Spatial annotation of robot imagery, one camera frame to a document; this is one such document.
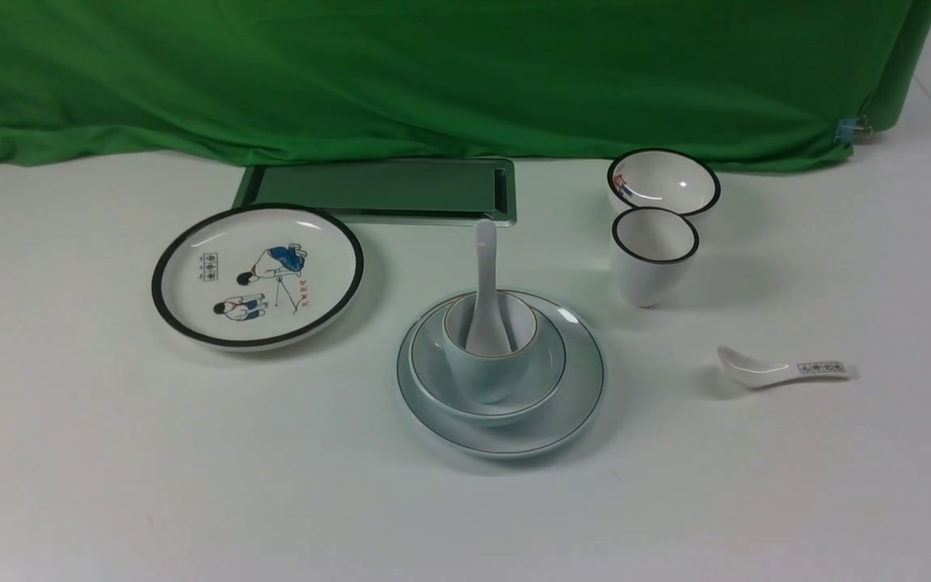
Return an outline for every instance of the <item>black rim line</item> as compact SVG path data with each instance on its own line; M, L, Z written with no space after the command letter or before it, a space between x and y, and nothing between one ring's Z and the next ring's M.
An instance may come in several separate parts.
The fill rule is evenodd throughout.
M635 253L635 251L632 251L630 248L625 246L623 240L620 240L620 234L618 234L617 232L617 228L620 225L620 221L623 220L624 217L627 217L628 214L638 213L638 211L649 211L649 210L656 210L656 211L659 211L659 213L670 213L670 214L675 215L675 217L680 218L682 221L685 221L685 224L688 225L689 229L691 229L692 236L694 237L694 239L692 239L692 247L690 248L690 250L688 250L688 253L683 254L679 258L676 258L676 259L669 259L666 261L661 261L657 259L650 259L647 257L642 257L642 255ZM699 231L695 230L695 225L692 225L692 222L689 221L688 218L686 218L684 214L675 213L675 211L672 211L672 210L659 209L658 206L638 206L636 209L624 211L624 213L621 213L620 215L618 215L617 220L613 221L613 228L611 228L611 230L613 230L613 243L616 244L617 247L620 247L621 251L624 251L624 253L631 255L631 257L634 257L635 259L639 261L651 263L654 265L673 265L675 263L682 262L688 258L691 258L692 255L695 255L695 251L697 251L699 248Z
M702 209L692 210L691 213L682 213L681 214L682 217L694 217L694 215L696 214L705 213L706 211L712 209L717 204L717 201L720 200L721 181L720 181L720 178L717 177L717 173L711 170L709 166L707 166L702 161L699 161L699 159L692 158L691 155L683 154L683 152L677 151L675 149L650 147L650 148L642 148L642 149L633 149L627 152L627 154L622 154L620 156L617 156L617 158L613 160L613 163L610 163L609 169L606 170L605 179L606 179L606 182L609 184L609 189L613 191L613 194L620 200L620 202L627 204L632 209L644 209L644 206L635 206L634 204L632 204L629 200L624 198L624 195L622 195L617 190L616 184L613 184L613 174L614 174L613 170L616 170L617 166L620 165L620 162L623 162L625 158L628 158L629 156L635 155L635 154L643 154L643 152L647 152L647 151L662 151L662 152L666 152L666 154L676 154L676 155L682 156L682 158L691 159L692 162L698 163L698 165L701 166L703 170L706 170L706 173L710 174L710 178L713 178L714 196L713 198L710 198L710 203L706 204L706 206L703 206Z
M201 334L195 329L186 327L184 323L178 320L170 309L167 309L167 304L163 301L163 272L165 272L167 262L171 260L175 251L182 246L192 235L196 234L203 228L214 224L214 222L225 220L225 218L233 217L236 214L243 213L254 213L258 210L269 210L269 209L279 209L279 210L297 210L300 213L313 214L315 217L320 217L325 221L330 222L333 226L339 229L340 232L343 232L343 235L347 237L351 242L351 247L354 248L354 258L355 258L355 271L354 277L351 279L351 286L348 287L347 292L340 298L339 302L336 302L336 305L333 306L331 310L328 310L325 314L322 314L320 318L314 320L310 324L307 324L306 327L301 327L296 331L290 331L288 334L275 335L273 338L265 339L219 339L214 338L214 336ZM299 204L284 204L284 203L268 203L268 204L254 204L252 206L239 207L239 209L230 209L226 210L224 213L214 214L211 217L204 218L203 221L197 222L192 227L189 227L177 239L174 240L167 246L167 249L160 255L159 261L156 263L156 268L153 269L153 280L151 283L152 294L153 294L153 305L156 306L156 310L160 314L160 317L163 317L163 320L167 322L167 325L170 325L171 328L174 328L181 335L185 335L186 338L197 340L197 342L203 342L205 344L210 344L213 346L223 347L223 348L256 348L269 346L272 344L279 344L288 342L288 340L294 340L299 338L301 335L310 334L311 331L315 331L322 325L324 325L329 320L332 320L340 312L343 312L343 308L346 308L347 304L351 302L351 299L354 298L355 293L358 291L358 287L361 285L361 279L364 275L365 270L365 255L361 248L361 242L359 242L358 237L354 235L354 232L351 232L351 229L347 228L347 225L344 225L343 222L337 221L336 218L333 218L331 214L325 213L324 210L310 209L307 206L300 206Z

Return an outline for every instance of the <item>porcelain spoon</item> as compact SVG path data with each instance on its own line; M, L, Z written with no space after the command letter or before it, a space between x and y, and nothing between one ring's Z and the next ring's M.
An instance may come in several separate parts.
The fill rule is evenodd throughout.
M498 357L512 353L509 335L498 309L498 283L495 280L498 266L498 227L489 220L477 221L476 261L479 280L473 322L465 337L465 350L473 354Z
M717 348L721 369L750 390L775 386L793 380L849 380L850 373L841 361L808 361L802 364L765 364L729 347Z

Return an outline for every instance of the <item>cartoon illustration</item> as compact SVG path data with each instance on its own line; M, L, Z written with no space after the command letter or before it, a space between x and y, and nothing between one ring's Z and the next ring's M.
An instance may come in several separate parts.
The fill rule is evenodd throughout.
M223 314L232 321L249 321L263 317L265 308L268 306L264 299L263 293L245 297L229 297L214 306L214 313Z
M617 187L617 192L620 192L620 194L623 194L626 196L634 196L634 191L633 189L628 187L627 182L624 181L623 174L617 174L616 176L613 177L613 185L614 187Z
M305 259L307 259L307 253L300 248L300 244L271 247L261 254L261 258L254 263L251 270L239 273L236 283L245 287L254 283L255 280L282 280L283 275L300 276L300 272L304 270Z

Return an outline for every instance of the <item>plate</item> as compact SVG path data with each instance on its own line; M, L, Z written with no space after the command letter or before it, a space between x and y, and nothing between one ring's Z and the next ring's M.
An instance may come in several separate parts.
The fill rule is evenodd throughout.
M404 336L398 350L398 387L411 415L430 432L465 453L488 459L522 459L553 452L583 433L605 392L605 359L580 317L558 303L522 291L509 291L544 314L562 336L567 361L558 390L526 420L505 427L484 427L454 419L423 395L411 376L411 338L425 319L457 297L426 310Z
M358 238L320 210L259 204L183 232L153 272L153 303L180 334L232 351L288 346L343 313L361 283Z
M424 318L409 352L416 385L433 404L458 419L495 426L522 420L553 397L566 369L566 349L558 329L544 314L535 314L540 343L533 346L527 371L505 399L487 404L470 398L459 386L444 356L443 321L448 309L450 305L440 306Z

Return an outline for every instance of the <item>green backdrop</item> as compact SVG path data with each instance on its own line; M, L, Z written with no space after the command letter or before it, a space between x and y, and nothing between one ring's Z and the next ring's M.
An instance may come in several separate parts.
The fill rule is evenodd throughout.
M0 0L0 162L675 148L792 171L899 115L931 0Z

